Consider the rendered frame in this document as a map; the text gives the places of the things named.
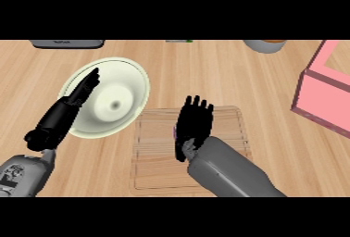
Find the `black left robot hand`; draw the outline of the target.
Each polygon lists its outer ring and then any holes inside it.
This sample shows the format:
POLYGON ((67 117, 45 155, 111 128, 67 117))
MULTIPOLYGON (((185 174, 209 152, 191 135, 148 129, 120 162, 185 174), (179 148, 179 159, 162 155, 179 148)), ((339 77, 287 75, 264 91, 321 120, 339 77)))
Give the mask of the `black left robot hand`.
POLYGON ((72 129, 83 104, 100 85, 100 69, 85 76, 70 96, 64 96, 48 110, 36 129, 29 132, 29 149, 42 152, 55 149, 72 129))

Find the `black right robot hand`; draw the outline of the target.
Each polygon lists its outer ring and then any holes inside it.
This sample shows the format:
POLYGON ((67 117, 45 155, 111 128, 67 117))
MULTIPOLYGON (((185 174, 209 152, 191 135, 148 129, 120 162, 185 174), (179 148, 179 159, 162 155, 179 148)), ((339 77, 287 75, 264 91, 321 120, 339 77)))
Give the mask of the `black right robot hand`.
POLYGON ((187 156, 182 148, 185 143, 194 139, 194 147, 200 148, 212 135, 213 104, 200 100, 200 96, 188 96, 181 109, 178 123, 175 125, 175 157, 184 162, 187 156))

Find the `wooden cutting board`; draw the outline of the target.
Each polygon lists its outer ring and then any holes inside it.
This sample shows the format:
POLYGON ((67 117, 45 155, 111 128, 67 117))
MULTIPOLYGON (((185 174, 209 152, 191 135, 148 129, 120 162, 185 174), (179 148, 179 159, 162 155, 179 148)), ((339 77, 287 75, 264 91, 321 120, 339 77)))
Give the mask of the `wooden cutting board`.
MULTIPOLYGON (((176 160, 178 115, 179 108, 145 109, 137 120, 131 178, 135 195, 212 196, 188 174, 188 162, 176 160)), ((212 135, 253 160, 243 112, 237 106, 215 108, 212 135)))

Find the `pink cardboard box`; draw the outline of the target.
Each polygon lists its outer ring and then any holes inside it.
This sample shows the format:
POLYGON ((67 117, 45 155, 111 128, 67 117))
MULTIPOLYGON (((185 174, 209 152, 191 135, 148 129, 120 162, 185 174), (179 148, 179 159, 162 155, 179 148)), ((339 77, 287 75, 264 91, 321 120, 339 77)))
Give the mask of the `pink cardboard box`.
POLYGON ((292 111, 350 139, 350 75, 326 65, 339 40, 324 40, 302 72, 292 111))

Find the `pale cream bowl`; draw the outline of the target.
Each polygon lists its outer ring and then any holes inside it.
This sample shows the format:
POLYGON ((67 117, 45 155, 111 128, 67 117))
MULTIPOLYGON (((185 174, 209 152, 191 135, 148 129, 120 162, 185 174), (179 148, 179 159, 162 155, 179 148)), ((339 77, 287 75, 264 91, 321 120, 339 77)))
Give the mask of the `pale cream bowl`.
POLYGON ((151 93, 141 64, 125 57, 107 57, 85 65, 69 78, 58 97, 70 96, 85 76, 100 69, 100 85, 83 103, 70 133, 100 139, 120 132, 138 118, 151 93))

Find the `dark grey appliance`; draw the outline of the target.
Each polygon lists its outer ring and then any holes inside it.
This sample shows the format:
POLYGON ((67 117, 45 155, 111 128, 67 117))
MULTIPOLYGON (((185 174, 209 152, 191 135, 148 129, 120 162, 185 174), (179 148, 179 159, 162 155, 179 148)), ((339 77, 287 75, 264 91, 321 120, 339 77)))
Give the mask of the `dark grey appliance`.
POLYGON ((42 49, 97 49, 104 46, 104 40, 32 40, 42 49))

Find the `grey round container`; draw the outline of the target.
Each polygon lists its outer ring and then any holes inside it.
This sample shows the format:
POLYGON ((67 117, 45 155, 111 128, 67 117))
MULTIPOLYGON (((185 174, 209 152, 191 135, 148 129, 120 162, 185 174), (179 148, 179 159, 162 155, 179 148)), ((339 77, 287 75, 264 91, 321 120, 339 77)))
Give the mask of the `grey round container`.
POLYGON ((244 43, 253 51, 265 54, 277 53, 286 46, 286 41, 268 42, 265 40, 246 40, 244 43))

